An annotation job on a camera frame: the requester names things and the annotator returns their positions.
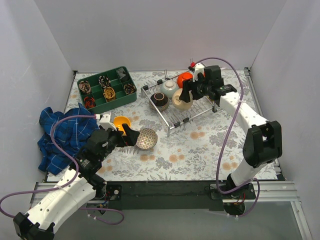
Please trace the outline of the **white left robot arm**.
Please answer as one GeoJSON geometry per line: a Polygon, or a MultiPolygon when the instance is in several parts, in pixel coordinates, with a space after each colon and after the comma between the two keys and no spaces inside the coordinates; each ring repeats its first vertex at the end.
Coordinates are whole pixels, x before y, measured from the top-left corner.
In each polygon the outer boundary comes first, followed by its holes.
{"type": "Polygon", "coordinates": [[[140,135],[126,123],[123,130],[95,130],[80,148],[75,163],[33,208],[14,218],[16,234],[22,240],[52,240],[60,226],[88,201],[101,200],[107,194],[107,182],[97,172],[103,160],[119,147],[134,146],[140,135]]]}

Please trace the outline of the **beige ceramic bowl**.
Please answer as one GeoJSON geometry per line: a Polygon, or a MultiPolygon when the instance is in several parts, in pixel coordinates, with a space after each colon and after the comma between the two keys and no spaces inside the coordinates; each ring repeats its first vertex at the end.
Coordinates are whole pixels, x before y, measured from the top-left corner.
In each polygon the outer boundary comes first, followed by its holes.
{"type": "Polygon", "coordinates": [[[187,111],[189,110],[193,105],[193,96],[191,92],[189,92],[190,95],[190,102],[186,103],[184,101],[179,100],[179,97],[182,93],[182,88],[178,89],[172,96],[172,104],[175,108],[177,108],[180,111],[187,111]]]}

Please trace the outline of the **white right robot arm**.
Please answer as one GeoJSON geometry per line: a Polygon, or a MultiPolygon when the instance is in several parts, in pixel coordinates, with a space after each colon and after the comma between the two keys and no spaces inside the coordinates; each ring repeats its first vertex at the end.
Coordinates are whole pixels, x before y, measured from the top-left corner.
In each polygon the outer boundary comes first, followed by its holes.
{"type": "Polygon", "coordinates": [[[268,121],[259,115],[243,101],[242,92],[225,84],[218,65],[204,66],[193,62],[189,70],[193,77],[183,81],[179,100],[189,103],[209,97],[231,115],[231,123],[237,123],[246,134],[243,160],[228,175],[225,186],[216,188],[221,194],[237,199],[245,192],[244,186],[251,183],[262,168],[282,156],[282,127],[278,121],[268,121]]]}

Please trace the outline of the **yellow bowl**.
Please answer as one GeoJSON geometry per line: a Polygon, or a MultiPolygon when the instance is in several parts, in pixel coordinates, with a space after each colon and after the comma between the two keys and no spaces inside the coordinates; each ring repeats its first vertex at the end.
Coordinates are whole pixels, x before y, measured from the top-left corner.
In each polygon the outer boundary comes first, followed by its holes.
{"type": "Polygon", "coordinates": [[[127,124],[129,127],[131,127],[131,121],[128,117],[126,116],[116,116],[114,117],[113,124],[115,125],[118,130],[123,132],[123,135],[126,135],[126,132],[122,126],[122,124],[127,124]]]}

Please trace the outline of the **black patterned bowl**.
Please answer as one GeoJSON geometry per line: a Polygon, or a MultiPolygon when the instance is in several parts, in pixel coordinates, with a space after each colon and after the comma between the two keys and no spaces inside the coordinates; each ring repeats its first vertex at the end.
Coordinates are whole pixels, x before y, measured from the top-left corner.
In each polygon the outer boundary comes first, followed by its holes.
{"type": "Polygon", "coordinates": [[[162,92],[156,92],[150,97],[149,105],[153,110],[157,108],[160,112],[162,112],[169,107],[169,98],[162,92]]]}

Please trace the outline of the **brown patterned white bowl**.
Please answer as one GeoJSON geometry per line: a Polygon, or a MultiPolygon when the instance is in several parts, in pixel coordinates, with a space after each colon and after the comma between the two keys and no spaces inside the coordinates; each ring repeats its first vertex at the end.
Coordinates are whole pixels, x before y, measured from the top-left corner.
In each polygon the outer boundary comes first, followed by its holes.
{"type": "Polygon", "coordinates": [[[136,146],[141,150],[152,149],[158,142],[157,133],[151,128],[141,128],[137,138],[136,146]]]}

